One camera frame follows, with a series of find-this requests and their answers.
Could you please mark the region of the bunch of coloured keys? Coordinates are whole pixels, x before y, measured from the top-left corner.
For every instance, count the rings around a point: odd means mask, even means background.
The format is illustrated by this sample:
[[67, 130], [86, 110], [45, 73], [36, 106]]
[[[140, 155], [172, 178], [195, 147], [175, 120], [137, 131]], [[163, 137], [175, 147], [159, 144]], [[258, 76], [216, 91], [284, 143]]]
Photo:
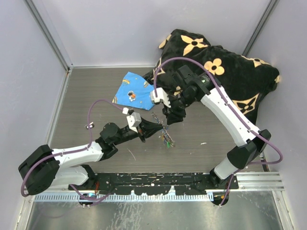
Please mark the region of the bunch of coloured keys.
[[172, 140], [172, 138], [171, 138], [168, 134], [166, 134], [166, 133], [162, 134], [162, 135], [161, 135], [161, 139], [162, 139], [164, 145], [165, 145], [167, 148], [172, 148], [172, 147], [174, 147], [174, 141]]

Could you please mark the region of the white blue large keyring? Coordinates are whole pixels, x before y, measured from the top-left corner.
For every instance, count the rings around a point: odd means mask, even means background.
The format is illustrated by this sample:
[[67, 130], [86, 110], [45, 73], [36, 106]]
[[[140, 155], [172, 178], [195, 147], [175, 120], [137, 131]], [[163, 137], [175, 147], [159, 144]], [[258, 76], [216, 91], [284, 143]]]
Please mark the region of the white blue large keyring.
[[155, 114], [155, 112], [151, 112], [151, 115], [152, 115], [152, 117], [153, 117], [153, 119], [155, 120], [156, 123], [159, 123], [159, 124], [162, 124], [162, 125], [163, 125], [164, 128], [161, 130], [162, 134], [166, 133], [166, 134], [169, 135], [169, 133], [168, 133], [168, 131], [167, 131], [168, 125], [164, 124], [163, 120], [160, 119], [160, 118]]

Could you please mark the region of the black key tag with key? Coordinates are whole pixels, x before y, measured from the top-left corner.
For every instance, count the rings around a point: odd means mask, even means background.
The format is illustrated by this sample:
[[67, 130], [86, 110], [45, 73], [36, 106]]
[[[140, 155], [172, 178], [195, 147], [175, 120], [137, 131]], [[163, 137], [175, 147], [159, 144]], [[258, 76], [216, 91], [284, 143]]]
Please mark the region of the black key tag with key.
[[88, 125], [85, 126], [86, 129], [91, 129], [94, 127], [94, 124], [93, 123], [90, 123]]

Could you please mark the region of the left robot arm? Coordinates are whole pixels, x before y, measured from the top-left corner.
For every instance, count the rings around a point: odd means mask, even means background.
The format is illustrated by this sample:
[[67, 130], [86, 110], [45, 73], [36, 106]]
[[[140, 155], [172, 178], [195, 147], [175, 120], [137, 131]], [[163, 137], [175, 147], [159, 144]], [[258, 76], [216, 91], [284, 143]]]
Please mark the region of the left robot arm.
[[96, 178], [87, 163], [107, 160], [117, 153], [117, 145], [135, 138], [145, 142], [163, 129], [162, 124], [143, 118], [133, 121], [128, 116], [128, 121], [132, 125], [123, 128], [107, 123], [99, 138], [82, 146], [66, 149], [52, 149], [47, 144], [39, 146], [18, 167], [23, 180], [21, 195], [33, 196], [50, 187], [66, 184], [90, 190], [94, 188]]

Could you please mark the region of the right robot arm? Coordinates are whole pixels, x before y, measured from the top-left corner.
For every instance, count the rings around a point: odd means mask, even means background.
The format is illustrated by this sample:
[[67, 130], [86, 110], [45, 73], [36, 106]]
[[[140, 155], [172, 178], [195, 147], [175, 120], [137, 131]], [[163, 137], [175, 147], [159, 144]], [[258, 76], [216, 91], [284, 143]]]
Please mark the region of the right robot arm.
[[167, 124], [182, 122], [185, 109], [194, 102], [201, 102], [221, 121], [236, 144], [210, 171], [211, 185], [220, 189], [231, 174], [244, 169], [260, 155], [271, 134], [266, 129], [260, 130], [238, 110], [218, 80], [214, 85], [207, 74], [197, 75], [186, 65], [173, 74], [173, 79], [182, 91], [170, 98], [170, 106], [163, 109]]

